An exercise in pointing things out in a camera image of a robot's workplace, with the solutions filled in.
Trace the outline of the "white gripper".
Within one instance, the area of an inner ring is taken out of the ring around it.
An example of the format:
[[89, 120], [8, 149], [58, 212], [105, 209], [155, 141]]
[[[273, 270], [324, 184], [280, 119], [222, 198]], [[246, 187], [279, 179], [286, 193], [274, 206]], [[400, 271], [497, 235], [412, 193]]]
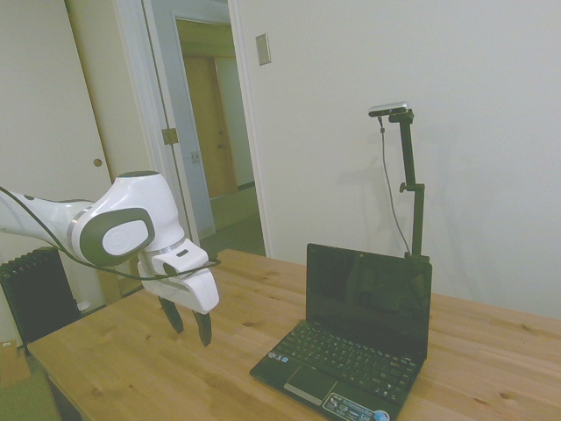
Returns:
[[[154, 268], [147, 263], [138, 263], [138, 272], [143, 277], [164, 274], [163, 264], [185, 272], [204, 266], [199, 260], [153, 258]], [[169, 276], [158, 281], [142, 281], [145, 289], [159, 297], [160, 305], [167, 320], [178, 334], [184, 331], [184, 325], [176, 303], [192, 310], [195, 318], [199, 338], [203, 346], [208, 346], [212, 340], [212, 323], [209, 312], [219, 303], [219, 295], [213, 274], [208, 268], [195, 271], [191, 275]]]

